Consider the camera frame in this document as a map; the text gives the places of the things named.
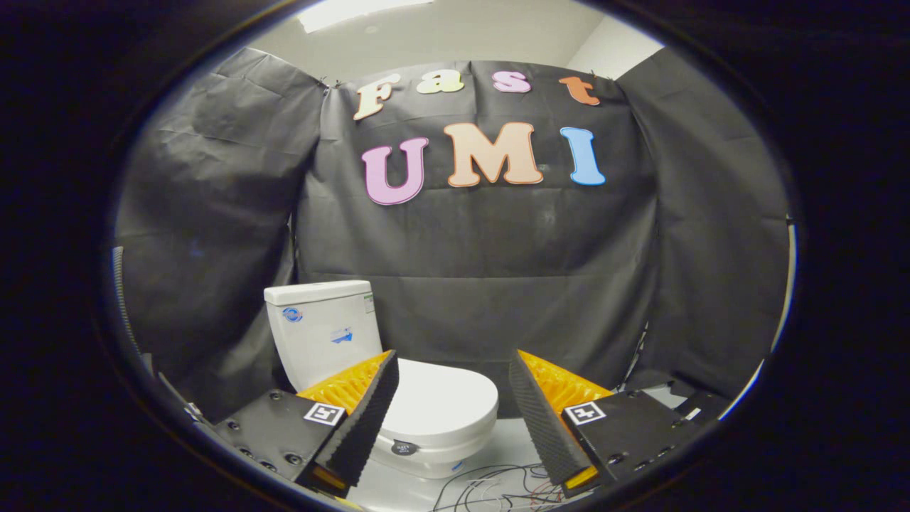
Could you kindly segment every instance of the toilet tank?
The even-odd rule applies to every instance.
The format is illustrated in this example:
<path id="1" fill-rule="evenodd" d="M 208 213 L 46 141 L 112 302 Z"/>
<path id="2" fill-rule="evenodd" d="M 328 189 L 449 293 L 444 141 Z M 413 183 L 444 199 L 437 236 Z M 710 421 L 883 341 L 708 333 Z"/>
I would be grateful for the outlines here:
<path id="1" fill-rule="evenodd" d="M 297 391 L 382 352 L 368 281 L 275 286 L 263 295 L 281 364 Z"/>

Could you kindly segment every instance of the blue logo sticker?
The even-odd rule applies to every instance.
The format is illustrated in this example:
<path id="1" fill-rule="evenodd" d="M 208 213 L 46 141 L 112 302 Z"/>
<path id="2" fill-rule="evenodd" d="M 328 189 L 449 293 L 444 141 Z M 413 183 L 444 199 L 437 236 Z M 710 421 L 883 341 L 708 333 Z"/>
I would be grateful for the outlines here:
<path id="1" fill-rule="evenodd" d="M 303 318 L 303 315 L 294 308 L 285 308 L 281 314 L 288 319 L 288 322 L 300 322 L 300 319 Z"/>
<path id="2" fill-rule="evenodd" d="M 354 333 L 350 331 L 350 327 L 345 327 L 344 329 L 338 329 L 337 331 L 332 331 L 331 341 L 333 343 L 349 342 L 354 339 Z"/>

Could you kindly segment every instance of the toilet sticker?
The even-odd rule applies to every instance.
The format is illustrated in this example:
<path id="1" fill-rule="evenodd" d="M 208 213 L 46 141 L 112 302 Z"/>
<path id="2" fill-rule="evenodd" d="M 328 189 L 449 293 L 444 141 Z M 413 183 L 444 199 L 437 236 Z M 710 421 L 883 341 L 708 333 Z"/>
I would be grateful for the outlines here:
<path id="1" fill-rule="evenodd" d="M 397 456 L 412 456 L 418 450 L 420 450 L 420 446 L 407 441 L 399 441 L 398 439 L 395 439 L 395 443 L 392 445 L 392 453 Z"/>
<path id="2" fill-rule="evenodd" d="M 303 314 L 297 308 L 285 308 L 281 314 L 288 319 L 288 322 L 300 322 L 300 319 L 303 318 Z"/>
<path id="3" fill-rule="evenodd" d="M 329 335 L 329 339 L 333 343 L 349 342 L 354 338 L 354 334 L 351 332 L 350 327 L 345 327 L 344 329 L 337 329 L 332 331 Z"/>

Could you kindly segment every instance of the yellow letter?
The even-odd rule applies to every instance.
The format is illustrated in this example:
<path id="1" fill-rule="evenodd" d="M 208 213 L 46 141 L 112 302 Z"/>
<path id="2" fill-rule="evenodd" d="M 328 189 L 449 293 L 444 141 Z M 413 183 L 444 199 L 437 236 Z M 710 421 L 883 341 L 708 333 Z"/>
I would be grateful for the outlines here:
<path id="1" fill-rule="evenodd" d="M 480 172 L 490 183 L 499 178 L 505 159 L 509 159 L 509 168 L 503 178 L 509 183 L 530 185 L 543 181 L 531 150 L 534 127 L 528 123 L 506 123 L 495 144 L 491 144 L 473 123 L 455 123 L 442 131 L 452 137 L 455 152 L 455 172 L 449 176 L 452 187 L 473 187 L 480 183 L 472 161 L 477 162 Z"/>
<path id="2" fill-rule="evenodd" d="M 417 92 L 421 94 L 433 94 L 440 91 L 455 92 L 464 87 L 464 84 L 461 83 L 461 73 L 454 69 L 430 71 L 421 78 L 423 81 L 417 85 Z"/>
<path id="3" fill-rule="evenodd" d="M 382 104 L 377 100 L 389 99 L 389 96 L 392 95 L 392 84 L 397 84 L 399 80 L 401 80 L 401 75 L 393 73 L 357 89 L 357 94 L 360 95 L 360 109 L 358 109 L 357 114 L 354 114 L 354 120 L 357 121 L 366 116 L 372 116 L 382 110 Z"/>

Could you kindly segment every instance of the orange letter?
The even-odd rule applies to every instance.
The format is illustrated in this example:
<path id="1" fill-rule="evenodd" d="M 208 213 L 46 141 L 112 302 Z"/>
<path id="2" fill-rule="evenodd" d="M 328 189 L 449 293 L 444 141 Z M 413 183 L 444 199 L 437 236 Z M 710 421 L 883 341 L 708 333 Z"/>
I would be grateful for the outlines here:
<path id="1" fill-rule="evenodd" d="M 477 162 L 487 181 L 495 183 L 505 159 L 509 159 L 509 168 L 503 178 L 509 183 L 530 185 L 543 181 L 531 150 L 534 127 L 528 123 L 506 123 L 495 144 L 491 144 L 473 123 L 455 123 L 442 131 L 452 137 L 455 151 L 455 172 L 449 176 L 452 187 L 473 187 L 480 183 L 480 176 L 474 172 L 472 162 Z"/>
<path id="2" fill-rule="evenodd" d="M 360 109 L 357 114 L 354 114 L 354 120 L 358 121 L 382 110 L 382 104 L 377 100 L 389 99 L 389 96 L 392 95 L 392 84 L 397 84 L 399 80 L 401 80 L 401 75 L 393 73 L 357 89 L 357 94 L 360 95 Z"/>
<path id="3" fill-rule="evenodd" d="M 579 103 L 583 103 L 585 105 L 600 105 L 601 104 L 601 101 L 599 99 L 597 99 L 596 97 L 593 97 L 593 96 L 589 96 L 588 91 L 585 90 L 585 89 L 593 89 L 594 86 L 587 82 L 582 82 L 581 78 L 565 77 L 562 80 L 560 80 L 560 83 L 565 84 L 566 86 L 569 87 L 569 94 L 571 94 L 572 98 L 574 98 L 575 101 L 577 101 Z"/>

